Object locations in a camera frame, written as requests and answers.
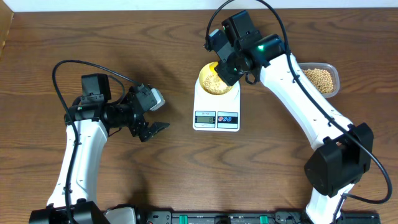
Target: bowl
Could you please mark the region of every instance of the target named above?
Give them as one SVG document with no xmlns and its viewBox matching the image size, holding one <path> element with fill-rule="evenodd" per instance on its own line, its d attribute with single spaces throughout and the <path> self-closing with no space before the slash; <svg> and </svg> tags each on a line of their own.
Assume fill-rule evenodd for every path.
<svg viewBox="0 0 398 224">
<path fill-rule="evenodd" d="M 340 79 L 338 78 L 338 72 L 334 66 L 328 63 L 315 63 L 315 62 L 299 63 L 298 65 L 302 70 L 317 68 L 317 69 L 324 69 L 330 73 L 331 80 L 333 82 L 333 92 L 322 94 L 323 97 L 330 98 L 332 96 L 335 96 L 340 90 Z"/>
</svg>

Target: green indicator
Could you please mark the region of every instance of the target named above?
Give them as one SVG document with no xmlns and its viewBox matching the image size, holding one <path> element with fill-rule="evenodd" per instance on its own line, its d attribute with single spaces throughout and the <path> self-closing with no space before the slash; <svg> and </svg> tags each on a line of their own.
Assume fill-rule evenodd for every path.
<svg viewBox="0 0 398 224">
<path fill-rule="evenodd" d="M 260 224 L 268 224 L 268 217 L 261 216 L 260 217 Z"/>
<path fill-rule="evenodd" d="M 180 215 L 180 224 L 188 224 L 188 216 Z"/>
</svg>

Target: grain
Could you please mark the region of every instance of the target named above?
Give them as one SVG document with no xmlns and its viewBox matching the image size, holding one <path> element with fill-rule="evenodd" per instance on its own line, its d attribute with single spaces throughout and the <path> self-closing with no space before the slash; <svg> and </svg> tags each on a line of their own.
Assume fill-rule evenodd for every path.
<svg viewBox="0 0 398 224">
<path fill-rule="evenodd" d="M 303 72 L 320 93 L 325 94 L 333 92 L 333 80 L 327 70 L 316 68 L 303 70 Z"/>
</svg>

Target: yellow bowl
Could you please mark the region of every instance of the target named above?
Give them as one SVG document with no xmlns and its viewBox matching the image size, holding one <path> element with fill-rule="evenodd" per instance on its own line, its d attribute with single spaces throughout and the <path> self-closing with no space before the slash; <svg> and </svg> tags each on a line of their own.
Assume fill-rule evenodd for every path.
<svg viewBox="0 0 398 224">
<path fill-rule="evenodd" d="M 214 68 L 218 65 L 218 62 L 213 62 L 205 65 L 199 73 L 200 86 L 208 93 L 213 95 L 222 95 L 230 90 L 231 86 L 228 86 L 222 79 L 217 75 Z"/>
</svg>

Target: scale control panel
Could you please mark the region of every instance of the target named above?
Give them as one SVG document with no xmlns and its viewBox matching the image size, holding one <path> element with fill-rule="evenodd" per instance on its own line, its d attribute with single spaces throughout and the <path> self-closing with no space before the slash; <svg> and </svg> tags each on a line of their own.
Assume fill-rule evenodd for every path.
<svg viewBox="0 0 398 224">
<path fill-rule="evenodd" d="M 224 111 L 196 111 L 196 128 L 238 129 L 239 114 Z"/>
</svg>

